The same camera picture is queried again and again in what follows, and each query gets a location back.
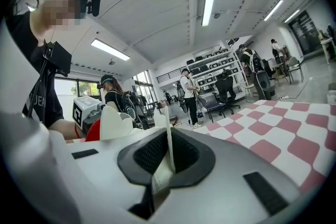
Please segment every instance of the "fluorescent light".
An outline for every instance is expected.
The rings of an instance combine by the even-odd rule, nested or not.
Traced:
[[[33,8],[33,7],[29,6],[29,5],[28,5],[28,8],[29,8],[29,10],[30,10],[31,12],[33,12],[34,10],[36,10],[36,8]]]
[[[291,20],[298,12],[299,12],[300,10],[298,9],[296,12],[294,12],[292,15],[290,15],[289,17],[288,17],[288,19],[287,20],[285,20],[285,23],[286,22],[288,22],[289,20]]]
[[[101,42],[100,40],[95,39],[92,43],[92,46],[101,49],[109,54],[112,54],[114,56],[117,56],[118,58],[127,61],[128,59],[130,59],[130,57],[128,57],[127,55],[121,53],[120,51],[113,49],[112,47],[110,47],[109,45]]]
[[[278,4],[270,11],[270,13],[266,16],[266,18],[264,19],[264,21],[267,21],[269,19],[269,17],[272,16],[272,14],[278,9],[278,7],[280,7],[280,5],[283,3],[283,0],[280,0],[278,2]]]
[[[214,4],[214,0],[205,0],[203,18],[202,18],[202,26],[209,25],[209,20],[210,20],[213,4]]]

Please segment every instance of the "white shirt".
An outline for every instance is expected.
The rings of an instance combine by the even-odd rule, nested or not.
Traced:
[[[279,53],[279,56],[284,56],[284,55],[282,54],[282,52],[280,51],[281,48],[280,48],[280,46],[279,46],[278,43],[272,43],[272,49],[277,50],[278,53]]]
[[[181,86],[182,86],[182,89],[184,91],[184,98],[190,98],[190,97],[193,97],[194,95],[194,92],[192,90],[188,90],[185,86],[186,85],[190,85],[189,83],[189,79],[187,79],[187,77],[183,76],[181,79],[180,79],[180,83],[181,83]]]

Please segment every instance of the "railing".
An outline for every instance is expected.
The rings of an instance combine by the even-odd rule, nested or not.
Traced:
[[[185,68],[185,66],[184,66],[184,67],[180,67],[180,68],[175,69],[175,70],[173,70],[173,71],[170,71],[170,72],[168,72],[168,73],[166,73],[166,74],[163,74],[163,75],[161,75],[161,76],[158,76],[156,79],[158,80],[158,83],[161,83],[161,82],[166,81],[166,80],[168,80],[168,79],[172,79],[172,78],[175,78],[175,77],[179,77],[179,76],[181,75],[182,70],[183,70],[184,68]]]

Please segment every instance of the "checkered floor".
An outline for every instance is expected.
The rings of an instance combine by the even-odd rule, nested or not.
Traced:
[[[324,181],[336,157],[336,105],[259,100],[195,131],[250,149],[302,192]]]

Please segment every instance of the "hair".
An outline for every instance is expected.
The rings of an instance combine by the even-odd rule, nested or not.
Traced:
[[[114,77],[114,76],[109,76],[109,78],[112,80],[112,81],[107,81],[107,83],[110,83],[113,85],[113,87],[115,88],[115,90],[117,92],[119,92],[120,94],[123,94],[123,90],[119,84],[119,82],[117,81],[117,79]]]

